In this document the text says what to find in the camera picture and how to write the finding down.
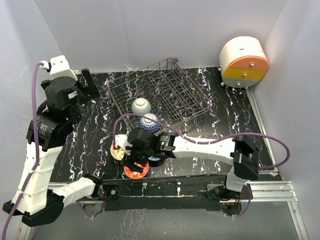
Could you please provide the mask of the orange leaf pattern bowl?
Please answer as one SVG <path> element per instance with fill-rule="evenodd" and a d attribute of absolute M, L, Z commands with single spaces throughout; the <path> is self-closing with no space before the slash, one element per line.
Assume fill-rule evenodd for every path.
<path fill-rule="evenodd" d="M 127 166 L 124 166 L 123 169 L 124 169 L 124 173 L 125 175 L 130 178 L 130 179 L 133 179 L 133 180 L 139 180 L 139 179 L 142 179 L 144 178 L 148 172 L 149 172 L 149 169 L 150 169 L 150 165 L 149 163 L 147 162 L 145 166 L 142 166 L 141 164 L 139 163 L 134 163 L 134 165 L 136 167 L 139 167 L 142 169 L 142 172 L 138 172 L 138 171 L 133 171 L 131 170 L 129 167 Z"/>

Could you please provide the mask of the green line pattern bowl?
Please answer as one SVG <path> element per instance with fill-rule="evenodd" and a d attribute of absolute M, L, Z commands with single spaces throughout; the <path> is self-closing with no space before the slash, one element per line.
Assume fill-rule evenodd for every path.
<path fill-rule="evenodd" d="M 145 115 L 151 112 L 151 104 L 145 98 L 139 97 L 131 105 L 131 111 L 136 115 Z"/>

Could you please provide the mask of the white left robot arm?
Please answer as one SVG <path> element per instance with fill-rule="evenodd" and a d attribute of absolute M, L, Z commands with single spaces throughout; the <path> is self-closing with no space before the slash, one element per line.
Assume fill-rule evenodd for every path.
<path fill-rule="evenodd" d="M 20 184 L 13 199 L 2 207 L 10 216 L 21 216 L 29 227 L 51 224 L 71 203 L 84 197 L 97 200 L 103 195 L 102 181 L 91 174 L 55 190 L 49 188 L 57 157 L 74 125 L 80 122 L 81 111 L 100 95 L 89 69 L 82 69 L 81 74 L 86 85 L 66 75 L 42 81 L 46 99 L 32 106 Z"/>

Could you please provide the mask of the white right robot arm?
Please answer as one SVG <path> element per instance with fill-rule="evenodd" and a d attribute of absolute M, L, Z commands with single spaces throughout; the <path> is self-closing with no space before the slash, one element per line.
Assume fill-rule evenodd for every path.
<path fill-rule="evenodd" d="M 124 172 L 131 179 L 143 178 L 150 163 L 168 158 L 202 158 L 231 166 L 222 186 L 212 189 L 217 200 L 238 199 L 243 187 L 259 177 L 260 152 L 248 135 L 234 134 L 226 139 L 188 137 L 174 132 L 152 134 L 135 128 L 128 135 L 119 134 L 115 145 L 124 151 Z"/>

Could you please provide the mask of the red diamond pattern bowl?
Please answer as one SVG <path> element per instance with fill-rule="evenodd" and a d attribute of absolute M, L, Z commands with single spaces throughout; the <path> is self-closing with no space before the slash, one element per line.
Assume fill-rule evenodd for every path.
<path fill-rule="evenodd" d="M 160 129 L 160 125 L 157 123 L 159 121 L 158 117 L 153 113 L 147 113 L 144 116 L 149 118 L 149 119 L 141 117 L 139 119 L 138 128 L 139 129 L 143 129 L 143 130 L 145 130 L 145 131 L 147 131 L 148 133 L 151 133 L 151 134 L 154 134 L 154 133 L 158 132 L 159 129 Z"/>

